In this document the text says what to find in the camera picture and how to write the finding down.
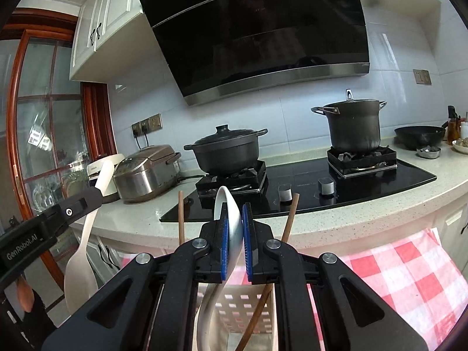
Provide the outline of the red white checkered tablecloth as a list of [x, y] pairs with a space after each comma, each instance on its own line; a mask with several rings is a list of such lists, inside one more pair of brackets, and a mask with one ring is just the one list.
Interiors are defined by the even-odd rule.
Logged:
[[[343, 262], [436, 350], [467, 306], [467, 281], [443, 249], [436, 228], [347, 255]], [[235, 268], [228, 285], [244, 285]]]

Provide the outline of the white upper cabinet left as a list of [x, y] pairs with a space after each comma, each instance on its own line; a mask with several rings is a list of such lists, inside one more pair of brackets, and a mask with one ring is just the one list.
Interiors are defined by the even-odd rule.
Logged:
[[70, 79], [108, 83], [157, 51], [140, 0], [87, 0], [79, 11]]

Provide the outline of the wall switch plate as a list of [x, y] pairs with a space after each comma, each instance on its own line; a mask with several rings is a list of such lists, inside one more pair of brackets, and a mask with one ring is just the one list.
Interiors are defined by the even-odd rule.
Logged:
[[431, 86], [431, 76], [428, 70], [413, 69], [412, 71], [416, 84]]

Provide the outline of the cream perforated utensil basket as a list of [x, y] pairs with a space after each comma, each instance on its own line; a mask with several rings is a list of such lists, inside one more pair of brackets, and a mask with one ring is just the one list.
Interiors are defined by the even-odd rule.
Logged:
[[[263, 292], [262, 285], [225, 285], [209, 325], [211, 350], [235, 350]], [[274, 293], [263, 306], [246, 350], [277, 350], [278, 327]]]

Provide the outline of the white lower kitchen cabinets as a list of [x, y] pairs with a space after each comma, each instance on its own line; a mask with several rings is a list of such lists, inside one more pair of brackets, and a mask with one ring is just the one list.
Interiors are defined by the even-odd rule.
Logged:
[[[107, 204], [98, 212], [91, 238], [127, 254], [170, 253], [178, 246], [178, 225], [162, 223], [158, 217], [160, 207], [158, 202]], [[326, 251], [346, 255], [434, 227], [444, 249], [454, 256], [455, 245], [467, 240], [466, 225], [466, 196], [445, 205], [435, 199], [415, 206], [408, 196], [399, 194], [344, 208], [298, 213], [289, 242], [310, 255]]]

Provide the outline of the wooden chopstick in basket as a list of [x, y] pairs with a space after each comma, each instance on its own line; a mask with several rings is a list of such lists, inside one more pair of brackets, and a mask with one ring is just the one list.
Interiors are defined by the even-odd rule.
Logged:
[[[285, 228], [282, 233], [282, 238], [280, 240], [277, 240], [276, 238], [271, 238], [266, 241], [266, 248], [269, 250], [277, 250], [281, 247], [283, 243], [287, 243], [290, 237], [291, 229], [293, 226], [293, 221], [294, 217], [297, 211], [297, 206], [298, 202], [300, 199], [300, 194], [295, 193], [293, 195], [293, 200], [292, 204], [290, 206], [290, 211], [287, 217], [287, 221], [285, 224]], [[253, 221], [252, 219], [252, 209], [249, 203], [246, 203], [241, 211], [241, 219], [242, 219], [242, 224], [243, 224], [243, 230], [244, 230], [244, 253], [245, 253], [245, 262], [246, 262], [246, 272], [248, 276], [252, 275], [253, 272], [253, 250], [252, 250], [252, 236], [250, 234], [250, 222]], [[243, 336], [241, 337], [238, 346], [235, 348], [236, 351], [242, 351], [245, 350], [252, 334], [253, 331], [259, 321], [259, 318], [262, 314], [264, 305], [268, 298], [270, 297], [270, 294], [272, 292], [273, 285], [272, 284], [266, 284], [263, 288], [261, 297], [259, 298], [259, 301], [255, 307], [255, 310], [253, 312], [253, 315], [247, 325], [246, 330], [244, 331]]]
[[185, 224], [184, 224], [184, 196], [183, 191], [178, 192], [178, 244], [185, 242]]

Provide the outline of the white plate with food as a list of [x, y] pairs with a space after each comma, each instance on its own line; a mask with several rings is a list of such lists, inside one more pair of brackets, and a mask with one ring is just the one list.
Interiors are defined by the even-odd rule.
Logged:
[[468, 154], [468, 138], [453, 140], [452, 146], [459, 153]]

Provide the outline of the red wooden glass door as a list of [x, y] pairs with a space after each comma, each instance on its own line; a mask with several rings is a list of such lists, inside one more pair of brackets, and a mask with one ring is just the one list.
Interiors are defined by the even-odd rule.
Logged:
[[70, 14], [17, 8], [1, 27], [1, 229], [88, 183], [87, 165], [116, 153], [108, 87], [70, 80]]

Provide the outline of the wooden chopstick in basket left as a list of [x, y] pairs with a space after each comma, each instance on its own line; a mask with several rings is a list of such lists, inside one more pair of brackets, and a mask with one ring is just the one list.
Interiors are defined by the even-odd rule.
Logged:
[[183, 191], [178, 192], [178, 244], [185, 242], [185, 224], [184, 224], [184, 196]]

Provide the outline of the black range hood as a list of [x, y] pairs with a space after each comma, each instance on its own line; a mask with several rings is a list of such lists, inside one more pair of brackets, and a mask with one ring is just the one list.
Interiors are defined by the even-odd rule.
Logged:
[[188, 105], [366, 75], [361, 0], [140, 0]]

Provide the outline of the stainless steel rice cooker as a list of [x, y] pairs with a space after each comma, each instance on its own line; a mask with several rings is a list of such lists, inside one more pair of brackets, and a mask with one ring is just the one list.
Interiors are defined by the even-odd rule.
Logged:
[[121, 161], [113, 174], [125, 204], [145, 202], [177, 184], [181, 153], [170, 145], [148, 146]]

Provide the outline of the white ceramic spoon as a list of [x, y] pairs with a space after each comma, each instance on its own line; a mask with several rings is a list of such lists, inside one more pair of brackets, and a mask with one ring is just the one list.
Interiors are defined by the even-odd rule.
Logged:
[[209, 284], [197, 317], [196, 344], [198, 350], [210, 350], [209, 328], [215, 304], [232, 275], [243, 246], [243, 227], [241, 213], [231, 192], [226, 186], [217, 190], [214, 219], [222, 226], [221, 238], [221, 283]]

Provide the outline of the brown condiment bottle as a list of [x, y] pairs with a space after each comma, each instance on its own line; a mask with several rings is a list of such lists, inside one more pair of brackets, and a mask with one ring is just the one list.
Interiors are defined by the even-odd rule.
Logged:
[[460, 137], [460, 120], [458, 113], [453, 105], [448, 106], [448, 144], [451, 145], [454, 141]]

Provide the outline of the white electric cooker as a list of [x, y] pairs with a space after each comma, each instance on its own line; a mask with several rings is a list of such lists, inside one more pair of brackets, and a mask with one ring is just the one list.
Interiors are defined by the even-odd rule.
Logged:
[[87, 177], [88, 185], [102, 188], [104, 184], [101, 183], [102, 180], [108, 181], [106, 189], [101, 191], [103, 197], [103, 203], [108, 204], [115, 202], [120, 199], [119, 193], [117, 192], [117, 187], [113, 181], [112, 177], [102, 179], [100, 173], [102, 169], [108, 170], [108, 165], [113, 164], [113, 170], [117, 168], [119, 163], [125, 159], [123, 154], [112, 154], [109, 156], [101, 156], [96, 161], [93, 161], [87, 166]]

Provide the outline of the white rice paddle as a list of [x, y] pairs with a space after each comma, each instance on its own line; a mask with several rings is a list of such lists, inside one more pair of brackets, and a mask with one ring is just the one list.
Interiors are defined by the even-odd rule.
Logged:
[[98, 291], [94, 272], [87, 259], [87, 244], [98, 209], [87, 214], [82, 229], [82, 237], [77, 251], [67, 264], [64, 277], [64, 297], [70, 314], [74, 314]]

